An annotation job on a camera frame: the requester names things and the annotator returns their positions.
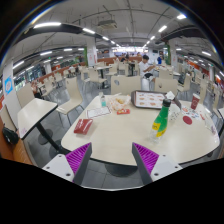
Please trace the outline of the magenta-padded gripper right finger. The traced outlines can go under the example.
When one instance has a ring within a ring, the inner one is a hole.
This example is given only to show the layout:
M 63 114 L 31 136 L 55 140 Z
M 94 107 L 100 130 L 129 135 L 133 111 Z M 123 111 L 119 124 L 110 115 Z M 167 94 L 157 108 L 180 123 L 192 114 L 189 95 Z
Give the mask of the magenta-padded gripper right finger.
M 137 143 L 132 143 L 132 154 L 144 185 L 182 169 L 182 167 L 168 155 L 159 155 Z

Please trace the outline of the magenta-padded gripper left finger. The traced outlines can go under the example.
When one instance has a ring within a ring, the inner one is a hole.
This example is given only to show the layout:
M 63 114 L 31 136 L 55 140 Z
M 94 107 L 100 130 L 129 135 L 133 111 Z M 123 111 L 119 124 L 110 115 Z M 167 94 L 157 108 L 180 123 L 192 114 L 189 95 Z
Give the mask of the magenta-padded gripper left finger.
M 81 185 L 91 154 L 92 143 L 87 143 L 67 155 L 56 155 L 43 167 L 43 170 Z

